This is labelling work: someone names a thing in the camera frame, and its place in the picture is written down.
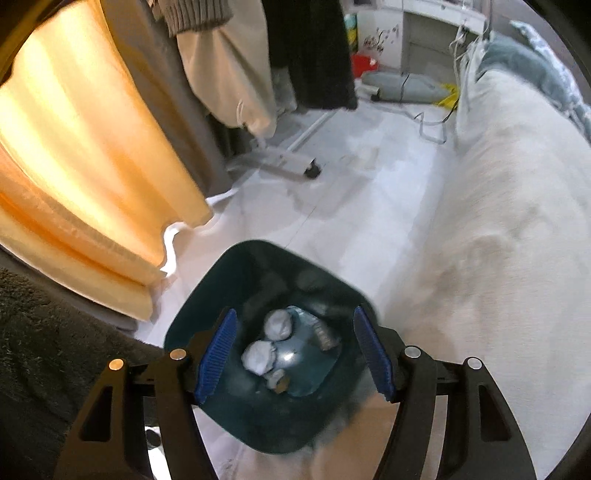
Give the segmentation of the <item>dark teal trash bin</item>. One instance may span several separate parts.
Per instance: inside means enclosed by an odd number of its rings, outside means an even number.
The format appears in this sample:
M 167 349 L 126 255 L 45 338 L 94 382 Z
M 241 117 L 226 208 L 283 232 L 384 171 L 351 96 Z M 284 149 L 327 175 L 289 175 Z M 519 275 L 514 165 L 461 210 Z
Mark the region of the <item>dark teal trash bin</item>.
M 306 259 L 263 240 L 233 245 L 193 289 L 168 328 L 166 350 L 185 347 L 211 328 L 225 308 L 238 315 L 238 333 L 214 393 L 202 409 L 254 450 L 287 454 L 308 446 L 375 389 L 353 333 L 353 312 L 376 313 L 353 287 Z M 263 339 L 271 311 L 294 314 L 294 333 L 276 346 L 287 390 L 245 369 L 242 354 Z

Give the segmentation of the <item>white crumpled paper ball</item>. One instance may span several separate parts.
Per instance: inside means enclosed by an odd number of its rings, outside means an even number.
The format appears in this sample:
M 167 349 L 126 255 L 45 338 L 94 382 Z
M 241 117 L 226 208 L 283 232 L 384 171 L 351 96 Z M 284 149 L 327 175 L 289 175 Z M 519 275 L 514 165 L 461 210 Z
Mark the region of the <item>white crumpled paper ball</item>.
M 287 340 L 293 333 L 293 325 L 290 312 L 284 309 L 273 310 L 264 319 L 263 333 L 270 341 Z
M 257 340 L 242 353 L 242 365 L 257 376 L 266 375 L 276 363 L 276 346 L 273 342 Z

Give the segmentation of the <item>bed with grey sheet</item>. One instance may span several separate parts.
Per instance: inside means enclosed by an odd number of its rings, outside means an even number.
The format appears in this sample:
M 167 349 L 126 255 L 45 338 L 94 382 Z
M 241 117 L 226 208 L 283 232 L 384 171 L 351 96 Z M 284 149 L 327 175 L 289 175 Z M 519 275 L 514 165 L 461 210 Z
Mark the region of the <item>bed with grey sheet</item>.
M 482 359 L 536 477 L 557 479 L 590 417 L 590 145 L 526 81 L 476 78 L 496 34 L 462 58 L 457 161 L 381 323 L 439 359 Z

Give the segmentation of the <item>white clothes rack base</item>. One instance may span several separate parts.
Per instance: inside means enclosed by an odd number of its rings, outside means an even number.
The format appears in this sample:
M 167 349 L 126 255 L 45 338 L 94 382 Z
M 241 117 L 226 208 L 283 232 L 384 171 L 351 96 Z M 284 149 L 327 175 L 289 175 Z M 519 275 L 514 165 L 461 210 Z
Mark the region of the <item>white clothes rack base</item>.
M 228 167 L 270 167 L 273 172 L 315 180 L 322 174 L 318 157 L 301 152 L 312 136 L 335 116 L 335 110 L 284 112 L 277 120 L 276 133 L 269 140 L 254 138 L 249 152 L 237 155 Z

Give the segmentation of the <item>orange curtain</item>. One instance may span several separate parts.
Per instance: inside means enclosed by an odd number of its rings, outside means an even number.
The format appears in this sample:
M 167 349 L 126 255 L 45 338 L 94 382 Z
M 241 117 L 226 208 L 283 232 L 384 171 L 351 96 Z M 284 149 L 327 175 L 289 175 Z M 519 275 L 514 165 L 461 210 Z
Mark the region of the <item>orange curtain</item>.
M 73 292 L 146 320 L 165 230 L 211 219 L 134 86 L 100 4 L 36 27 L 1 87 L 1 243 Z

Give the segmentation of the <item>red box on floor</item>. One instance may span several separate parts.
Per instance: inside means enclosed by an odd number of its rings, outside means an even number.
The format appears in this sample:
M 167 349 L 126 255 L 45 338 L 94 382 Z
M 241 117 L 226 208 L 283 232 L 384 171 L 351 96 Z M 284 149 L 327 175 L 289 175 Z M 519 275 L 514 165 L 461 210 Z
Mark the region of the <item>red box on floor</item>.
M 361 78 L 363 73 L 377 71 L 379 62 L 365 54 L 355 53 L 351 56 L 353 77 Z

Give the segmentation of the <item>cream hanging coat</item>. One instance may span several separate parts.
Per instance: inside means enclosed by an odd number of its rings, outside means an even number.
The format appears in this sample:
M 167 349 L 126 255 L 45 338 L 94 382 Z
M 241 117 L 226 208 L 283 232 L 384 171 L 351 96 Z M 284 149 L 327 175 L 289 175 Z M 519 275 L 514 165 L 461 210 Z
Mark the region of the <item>cream hanging coat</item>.
M 213 117 L 259 138 L 276 133 L 266 15 L 259 1 L 244 1 L 221 27 L 176 36 L 191 90 Z

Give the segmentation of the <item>black hanging coat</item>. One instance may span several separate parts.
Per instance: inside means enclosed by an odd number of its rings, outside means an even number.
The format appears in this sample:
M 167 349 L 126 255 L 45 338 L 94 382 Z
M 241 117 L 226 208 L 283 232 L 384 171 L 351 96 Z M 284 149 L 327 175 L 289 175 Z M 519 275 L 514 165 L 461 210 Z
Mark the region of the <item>black hanging coat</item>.
M 286 68 L 301 106 L 358 107 L 342 5 L 338 0 L 267 0 L 270 66 Z

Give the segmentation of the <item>white dressing table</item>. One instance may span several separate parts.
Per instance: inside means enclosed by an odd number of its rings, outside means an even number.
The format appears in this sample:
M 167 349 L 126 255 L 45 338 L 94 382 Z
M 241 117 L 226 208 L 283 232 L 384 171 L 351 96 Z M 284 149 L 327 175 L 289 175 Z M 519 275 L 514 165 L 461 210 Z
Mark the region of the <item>white dressing table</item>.
M 356 51 L 382 70 L 454 81 L 454 47 L 483 34 L 488 19 L 479 1 L 343 1 L 356 20 Z

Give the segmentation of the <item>blue grey pillow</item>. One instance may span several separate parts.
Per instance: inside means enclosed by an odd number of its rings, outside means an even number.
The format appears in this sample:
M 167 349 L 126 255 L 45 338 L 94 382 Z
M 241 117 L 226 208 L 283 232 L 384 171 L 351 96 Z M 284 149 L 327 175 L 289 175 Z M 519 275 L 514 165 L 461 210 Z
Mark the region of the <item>blue grey pillow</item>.
M 500 70 L 526 81 L 542 93 L 554 107 L 567 112 L 569 94 L 560 74 L 540 54 L 513 38 L 496 34 L 485 46 L 476 78 L 486 72 Z

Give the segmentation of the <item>blue patterned fleece blanket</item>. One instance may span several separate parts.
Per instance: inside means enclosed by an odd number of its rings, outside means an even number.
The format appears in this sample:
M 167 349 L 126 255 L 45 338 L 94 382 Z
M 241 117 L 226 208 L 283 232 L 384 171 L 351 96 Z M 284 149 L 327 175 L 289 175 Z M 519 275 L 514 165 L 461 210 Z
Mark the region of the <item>blue patterned fleece blanket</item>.
M 558 75 L 562 89 L 566 94 L 566 100 L 563 102 L 564 112 L 575 123 L 586 139 L 590 140 L 590 106 L 585 103 L 572 72 L 559 59 L 548 42 L 533 26 L 517 20 L 511 20 L 510 25 L 527 40 L 530 47 L 538 53 Z

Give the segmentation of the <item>brown knit sweater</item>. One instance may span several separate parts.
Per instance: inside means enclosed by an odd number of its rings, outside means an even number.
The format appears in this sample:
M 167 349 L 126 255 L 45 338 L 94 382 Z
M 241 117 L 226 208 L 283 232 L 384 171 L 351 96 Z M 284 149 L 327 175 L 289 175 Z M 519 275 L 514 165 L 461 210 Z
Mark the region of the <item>brown knit sweater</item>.
M 226 0 L 152 0 L 147 4 L 155 20 L 165 23 L 170 37 L 187 31 L 211 30 L 233 17 Z

